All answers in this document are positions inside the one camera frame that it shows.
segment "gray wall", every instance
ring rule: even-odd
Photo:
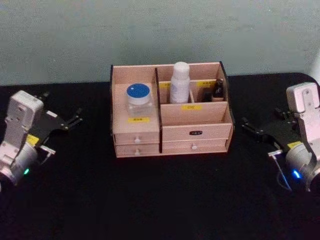
[[[177,61],[308,72],[319,10],[317,0],[0,0],[0,85],[107,81],[110,64]]]

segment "yellow label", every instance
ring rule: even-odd
[[[196,86],[199,88],[213,88],[216,81],[198,81]]]
[[[128,123],[130,124],[138,124],[138,123],[149,123],[150,118],[149,117],[129,117]]]
[[[300,142],[300,141],[291,142],[291,143],[288,144],[288,147],[290,149],[293,149],[295,146],[297,146],[299,144],[302,144],[302,142]]]
[[[39,138],[31,134],[28,134],[28,136],[26,137],[26,142],[32,145],[33,147],[37,144],[38,141],[39,141]]]
[[[159,87],[162,89],[170,88],[170,82],[159,82]]]
[[[201,110],[202,105],[182,105],[182,110]]]

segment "jar with blue lid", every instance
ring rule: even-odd
[[[150,88],[143,83],[135,83],[126,89],[127,110],[132,117],[147,117],[153,109]]]

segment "black table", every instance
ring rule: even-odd
[[[50,91],[45,106],[84,122],[47,143],[57,151],[0,196],[0,239],[305,239],[320,227],[320,200],[275,182],[272,147],[242,133],[240,119],[268,122],[286,108],[301,73],[232,76],[235,134],[227,155],[116,159],[108,83],[0,87],[0,136],[9,97]]]

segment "wooden desk organizer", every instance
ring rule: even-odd
[[[173,64],[111,66],[111,132],[118,158],[226,153],[234,131],[228,79],[222,62],[191,63],[189,102],[170,104]],[[224,100],[201,102],[205,89],[223,80]],[[130,117],[127,88],[146,84],[154,110]]]

